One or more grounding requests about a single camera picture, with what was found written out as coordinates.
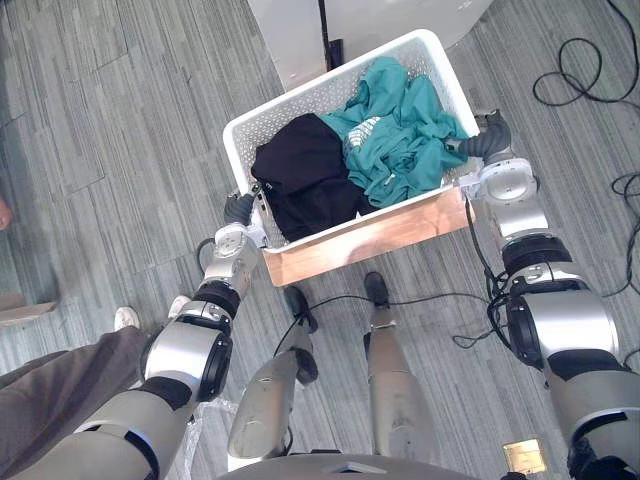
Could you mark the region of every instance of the floor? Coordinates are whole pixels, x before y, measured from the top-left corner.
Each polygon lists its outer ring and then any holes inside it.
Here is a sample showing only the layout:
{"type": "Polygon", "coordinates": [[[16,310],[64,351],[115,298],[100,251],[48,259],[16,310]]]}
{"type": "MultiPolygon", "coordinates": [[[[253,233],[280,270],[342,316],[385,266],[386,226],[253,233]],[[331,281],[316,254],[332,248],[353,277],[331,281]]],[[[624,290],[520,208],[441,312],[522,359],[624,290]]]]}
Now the floor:
{"type": "MultiPolygon", "coordinates": [[[[639,28],[638,3],[618,3],[639,28]]],[[[222,129],[281,86],[245,0],[4,0],[0,34],[0,188],[15,212],[0,234],[0,291],[59,302],[38,321],[0,331],[1,373],[94,342],[110,330],[119,305],[133,306],[151,326],[176,294],[193,291],[193,249],[221,224],[233,188],[222,129]]],[[[631,228],[608,184],[638,168],[639,120],[624,105],[579,101],[554,109],[533,99],[535,78],[554,68],[557,48],[571,36],[603,48],[598,93],[623,91],[632,76],[631,48],[604,2],[576,8],[571,0],[496,0],[448,54],[472,106],[503,110],[517,151],[542,180],[552,224],[592,286],[607,291],[622,280],[631,228]]],[[[590,78],[594,65],[584,60],[575,68],[590,78]]],[[[548,93],[570,92],[549,84],[548,93]]],[[[490,235],[481,233],[497,269],[490,235]]],[[[311,301],[363,293],[362,278],[373,269],[396,300],[482,292],[466,230],[302,288],[311,301]]],[[[621,350],[640,344],[640,298],[625,292],[605,303],[621,350]]],[[[369,313],[368,305],[346,300],[317,311],[320,378],[297,392],[294,451],[369,451],[361,348],[369,313]]],[[[567,477],[566,448],[541,376],[495,338],[468,351],[450,340],[486,329],[482,304],[447,298],[398,307],[397,316],[434,412],[439,465],[500,478],[502,445],[539,436],[549,471],[536,478],[567,477]]],[[[261,264],[238,314],[225,402],[205,408],[199,442],[194,429],[171,478],[188,478],[189,468],[194,479],[225,471],[230,411],[287,323],[281,292],[261,264]]]]}

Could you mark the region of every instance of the person's leg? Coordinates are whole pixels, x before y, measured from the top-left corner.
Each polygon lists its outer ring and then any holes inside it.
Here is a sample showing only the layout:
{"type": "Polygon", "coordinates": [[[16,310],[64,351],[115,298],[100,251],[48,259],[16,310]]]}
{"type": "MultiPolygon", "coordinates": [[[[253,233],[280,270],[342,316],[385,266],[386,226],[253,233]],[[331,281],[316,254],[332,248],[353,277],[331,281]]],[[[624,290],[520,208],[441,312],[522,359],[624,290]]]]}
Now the person's leg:
{"type": "Polygon", "coordinates": [[[35,463],[130,387],[146,339],[140,329],[127,326],[95,345],[58,355],[0,390],[0,478],[35,463]]]}
{"type": "Polygon", "coordinates": [[[12,372],[6,373],[5,375],[0,377],[0,390],[11,385],[19,378],[24,377],[31,370],[35,370],[36,368],[41,367],[45,363],[49,363],[51,360],[54,360],[60,355],[64,355],[67,352],[68,350],[61,350],[60,352],[50,353],[48,355],[45,355],[44,357],[31,360],[30,362],[25,363],[23,366],[16,368],[12,372]]]}

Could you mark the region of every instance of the teal hoodie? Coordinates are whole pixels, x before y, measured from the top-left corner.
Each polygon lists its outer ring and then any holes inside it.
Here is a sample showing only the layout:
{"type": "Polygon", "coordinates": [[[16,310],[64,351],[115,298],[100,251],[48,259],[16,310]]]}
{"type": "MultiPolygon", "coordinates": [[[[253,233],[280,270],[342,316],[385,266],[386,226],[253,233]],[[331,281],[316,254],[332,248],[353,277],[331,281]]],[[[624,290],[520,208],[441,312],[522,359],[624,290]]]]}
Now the teal hoodie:
{"type": "Polygon", "coordinates": [[[467,134],[442,111],[431,81],[424,75],[409,80],[390,57],[376,59],[344,108],[320,118],[343,141],[349,180],[375,207],[439,188],[444,170],[467,161],[444,148],[444,138],[467,134]]]}

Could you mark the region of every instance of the black cable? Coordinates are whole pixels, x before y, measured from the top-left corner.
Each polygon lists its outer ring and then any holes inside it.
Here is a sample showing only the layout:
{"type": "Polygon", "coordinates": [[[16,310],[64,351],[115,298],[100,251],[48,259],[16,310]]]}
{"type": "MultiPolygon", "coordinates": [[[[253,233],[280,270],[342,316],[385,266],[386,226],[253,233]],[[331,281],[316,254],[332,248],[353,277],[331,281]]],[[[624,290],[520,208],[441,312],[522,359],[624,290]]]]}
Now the black cable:
{"type": "Polygon", "coordinates": [[[629,360],[631,360],[631,357],[633,357],[637,353],[640,353],[640,348],[636,348],[635,350],[631,350],[629,353],[627,353],[627,355],[624,357],[624,360],[622,361],[622,366],[627,370],[633,370],[629,366],[629,360]]]}
{"type": "Polygon", "coordinates": [[[289,443],[284,448],[284,452],[282,453],[283,457],[286,457],[287,455],[289,455],[289,452],[291,451],[291,447],[293,446],[293,431],[291,430],[290,426],[287,426],[287,431],[289,432],[289,443]]]}
{"type": "MultiPolygon", "coordinates": [[[[500,329],[503,329],[506,326],[507,325],[500,325],[500,329]]],[[[487,330],[486,332],[481,333],[477,337],[468,337],[466,335],[452,335],[451,340],[453,341],[453,343],[455,343],[458,347],[462,348],[463,350],[469,350],[470,348],[473,348],[475,344],[478,343],[480,340],[484,340],[494,332],[495,330],[492,328],[491,330],[487,330]]]]}
{"type": "MultiPolygon", "coordinates": [[[[448,293],[437,293],[435,295],[430,295],[428,297],[422,297],[422,298],[417,298],[415,300],[405,300],[402,302],[389,302],[390,306],[402,306],[402,305],[413,305],[415,303],[421,303],[421,302],[428,302],[431,300],[436,300],[438,298],[446,298],[446,297],[466,297],[466,298],[472,298],[474,300],[479,300],[487,305],[489,305],[489,301],[486,298],[482,298],[480,295],[475,295],[473,293],[462,293],[462,292],[448,292],[448,293]]],[[[310,306],[307,309],[307,312],[310,312],[311,310],[314,310],[318,307],[322,307],[323,305],[326,305],[327,303],[331,303],[331,302],[335,302],[337,300],[343,300],[343,299],[354,299],[354,300],[364,300],[365,302],[371,302],[371,300],[369,300],[367,297],[362,297],[360,295],[338,295],[336,297],[331,297],[331,298],[327,298],[326,300],[323,300],[321,302],[316,303],[315,305],[310,306]]],[[[287,328],[287,330],[284,332],[284,335],[282,335],[282,337],[280,338],[280,341],[278,342],[278,346],[275,348],[274,352],[273,352],[273,356],[275,357],[276,354],[278,353],[278,350],[280,349],[280,347],[282,346],[282,343],[284,342],[284,339],[287,337],[287,335],[289,334],[289,332],[291,331],[291,329],[301,320],[305,317],[306,312],[302,312],[299,316],[297,316],[296,318],[293,319],[293,321],[291,322],[291,324],[289,325],[289,327],[287,328]]],[[[485,332],[485,334],[483,334],[484,336],[482,338],[486,338],[489,335],[491,335],[493,333],[493,329],[490,332],[485,332]]],[[[451,339],[453,340],[453,342],[458,345],[461,348],[465,348],[464,346],[462,346],[460,343],[458,343],[455,339],[456,338],[463,338],[463,339],[473,339],[473,337],[465,337],[464,335],[453,335],[451,337],[451,339]]]]}
{"type": "MultiPolygon", "coordinates": [[[[591,100],[593,102],[598,102],[598,103],[624,103],[640,111],[640,104],[625,100],[631,94],[631,92],[633,92],[633,90],[636,88],[636,86],[638,85],[638,80],[640,78],[640,59],[638,56],[638,45],[636,41],[637,40],[636,33],[635,33],[635,30],[633,29],[633,25],[629,21],[629,18],[624,13],[622,13],[620,8],[618,8],[618,6],[615,3],[613,3],[612,0],[607,0],[607,5],[609,5],[609,7],[613,9],[615,14],[618,17],[620,17],[620,19],[624,23],[625,28],[629,32],[629,37],[631,39],[631,45],[633,49],[633,78],[631,80],[631,84],[629,85],[629,88],[627,88],[627,90],[619,97],[612,97],[612,98],[601,97],[591,93],[591,89],[595,87],[595,85],[600,81],[600,76],[602,75],[602,51],[591,40],[588,40],[582,37],[574,37],[565,41],[560,46],[560,50],[558,50],[558,70],[553,72],[547,72],[543,75],[540,75],[536,79],[536,81],[533,83],[533,87],[532,87],[533,96],[540,103],[550,107],[561,107],[564,105],[569,105],[570,103],[575,102],[579,98],[584,97],[588,100],[591,100]],[[591,81],[587,82],[588,85],[586,86],[585,86],[585,82],[582,82],[581,80],[579,80],[572,73],[567,72],[567,70],[565,69],[565,65],[563,63],[563,54],[565,53],[565,49],[573,43],[583,43],[588,45],[596,55],[596,64],[597,64],[596,72],[593,78],[591,79],[591,81]],[[573,98],[570,98],[569,100],[561,101],[561,102],[555,102],[555,101],[543,99],[538,92],[538,88],[540,86],[541,81],[547,77],[555,77],[555,76],[559,76],[560,78],[562,78],[562,80],[564,80],[573,90],[575,90],[577,92],[576,96],[574,96],[573,98]]],[[[635,217],[634,218],[635,223],[632,228],[629,239],[627,241],[625,281],[622,284],[622,286],[620,286],[616,290],[603,294],[602,295],[603,298],[609,298],[609,297],[618,295],[624,292],[629,287],[631,287],[636,293],[640,294],[640,288],[633,282],[633,248],[635,246],[638,232],[640,232],[640,212],[637,209],[635,209],[629,201],[631,197],[640,195],[640,192],[629,193],[629,189],[631,188],[631,185],[639,177],[640,177],[640,172],[628,173],[625,175],[621,175],[611,183],[611,190],[616,195],[623,197],[626,207],[632,212],[633,216],[635,217]]]]}
{"type": "Polygon", "coordinates": [[[489,262],[485,258],[484,254],[482,253],[482,249],[480,248],[480,243],[478,242],[478,236],[476,235],[476,229],[473,226],[473,219],[471,218],[471,203],[469,202],[468,198],[465,199],[464,210],[467,215],[467,224],[469,225],[469,232],[471,232],[471,241],[473,242],[473,248],[476,251],[476,255],[480,259],[480,263],[482,263],[482,267],[484,269],[487,295],[489,296],[489,298],[491,298],[495,294],[494,290],[495,290],[495,287],[498,285],[498,279],[493,274],[493,271],[491,270],[491,266],[489,265],[489,262]]]}
{"type": "Polygon", "coordinates": [[[201,241],[198,246],[196,247],[196,263],[198,264],[198,270],[200,270],[200,275],[202,275],[204,277],[204,267],[202,266],[202,261],[200,260],[200,255],[202,254],[202,249],[204,247],[206,247],[207,245],[209,245],[210,243],[214,244],[216,243],[216,239],[211,237],[211,238],[205,238],[203,241],[201,241]]]}
{"type": "Polygon", "coordinates": [[[324,0],[318,0],[318,10],[320,11],[320,33],[322,34],[322,47],[324,48],[324,62],[327,72],[331,70],[331,47],[329,46],[329,33],[327,30],[327,10],[324,0]]]}
{"type": "Polygon", "coordinates": [[[588,40],[582,37],[574,37],[564,42],[560,46],[560,50],[558,50],[558,70],[553,72],[547,72],[540,75],[536,79],[536,81],[533,83],[533,87],[532,87],[533,96],[540,103],[543,103],[544,105],[547,105],[549,107],[562,107],[575,102],[579,98],[584,97],[588,100],[591,100],[593,102],[599,102],[599,103],[625,103],[627,105],[630,105],[640,110],[639,104],[625,100],[625,98],[627,98],[631,94],[631,92],[636,88],[636,85],[638,84],[638,77],[640,76],[640,61],[638,59],[638,45],[636,43],[636,34],[635,34],[635,31],[633,30],[633,26],[631,25],[631,22],[625,16],[625,14],[620,11],[618,6],[615,5],[611,0],[607,0],[607,4],[613,9],[616,15],[620,17],[620,19],[624,22],[624,25],[627,31],[629,32],[629,36],[631,38],[631,43],[633,46],[634,70],[633,70],[633,79],[631,80],[631,84],[629,88],[625,91],[625,93],[615,98],[601,97],[591,93],[591,89],[598,83],[598,81],[600,80],[600,76],[602,74],[602,52],[600,48],[591,40],[588,40]],[[596,60],[597,60],[596,72],[593,78],[591,79],[591,81],[587,82],[588,84],[586,86],[585,86],[585,83],[582,82],[580,79],[578,79],[578,77],[576,77],[574,74],[567,72],[567,70],[565,69],[565,65],[562,61],[563,54],[565,53],[565,49],[569,45],[574,43],[586,44],[589,47],[591,47],[591,49],[596,54],[596,60]],[[564,80],[573,90],[576,91],[576,96],[560,102],[554,102],[554,101],[546,100],[542,98],[538,92],[538,87],[540,86],[540,82],[542,82],[542,80],[548,77],[562,78],[562,80],[564,80]]]}
{"type": "MultiPolygon", "coordinates": [[[[502,272],[498,276],[494,275],[491,270],[491,266],[487,261],[482,249],[480,248],[480,243],[478,242],[478,236],[476,234],[476,229],[473,225],[473,219],[471,218],[471,204],[469,199],[465,199],[464,204],[465,213],[467,215],[467,224],[469,226],[469,232],[471,233],[471,240],[473,242],[473,248],[476,251],[476,255],[480,259],[480,263],[482,263],[484,269],[485,276],[485,287],[487,290],[487,295],[491,299],[489,305],[487,306],[487,318],[489,319],[489,323],[491,324],[491,330],[485,332],[485,334],[480,335],[481,338],[473,341],[471,346],[475,345],[478,340],[482,340],[487,338],[492,333],[495,333],[498,336],[498,339],[502,344],[508,349],[511,350],[511,343],[506,335],[502,332],[502,326],[500,326],[500,308],[503,307],[508,300],[508,295],[504,293],[504,289],[506,287],[506,283],[509,275],[507,272],[502,272]]],[[[461,345],[453,340],[454,343],[461,347],[461,345]]]]}
{"type": "Polygon", "coordinates": [[[276,349],[273,351],[273,356],[275,357],[278,353],[278,350],[280,350],[280,347],[282,346],[282,343],[284,342],[284,339],[287,338],[287,335],[289,335],[289,332],[291,331],[291,329],[298,323],[300,322],[300,317],[296,317],[293,322],[291,322],[291,325],[289,325],[289,328],[287,328],[287,331],[284,332],[284,335],[282,335],[282,337],[280,337],[280,341],[278,342],[278,346],[276,347],[276,349]]]}
{"type": "Polygon", "coordinates": [[[613,182],[611,182],[611,190],[614,194],[623,198],[625,207],[627,207],[627,209],[633,215],[634,225],[631,229],[629,239],[627,240],[625,282],[620,288],[614,290],[613,292],[602,295],[603,298],[618,295],[619,293],[624,292],[629,287],[633,288],[636,293],[640,294],[638,286],[633,283],[633,249],[635,247],[636,238],[638,237],[638,232],[640,232],[640,211],[636,207],[634,207],[630,201],[631,198],[640,196],[640,191],[631,190],[632,184],[638,180],[640,180],[640,171],[621,175],[613,182]],[[623,182],[624,187],[620,188],[620,184],[623,182]]]}

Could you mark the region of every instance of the white laundry basket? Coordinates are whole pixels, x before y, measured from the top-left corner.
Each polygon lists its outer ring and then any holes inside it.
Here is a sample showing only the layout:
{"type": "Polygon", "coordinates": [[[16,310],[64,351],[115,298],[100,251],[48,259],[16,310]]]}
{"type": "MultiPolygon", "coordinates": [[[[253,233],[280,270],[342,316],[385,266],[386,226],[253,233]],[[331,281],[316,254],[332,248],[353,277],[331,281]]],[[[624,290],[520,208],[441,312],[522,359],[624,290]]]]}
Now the white laundry basket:
{"type": "MultiPolygon", "coordinates": [[[[411,78],[421,74],[429,77],[443,110],[454,115],[468,135],[478,133],[473,113],[438,37],[429,30],[415,30],[229,122],[223,133],[224,146],[240,192],[247,193],[249,185],[254,181],[251,166],[255,161],[256,147],[267,143],[278,130],[304,113],[322,114],[343,107],[356,93],[362,75],[376,58],[382,56],[395,58],[409,70],[411,78]]],[[[440,189],[292,243],[283,237],[266,204],[256,202],[253,221],[261,222],[264,226],[267,251],[285,252],[311,240],[316,241],[325,235],[334,234],[340,229],[351,228],[365,219],[369,220],[373,216],[437,195],[453,186],[460,177],[477,172],[480,167],[481,163],[470,159],[466,165],[447,172],[440,189]]]]}

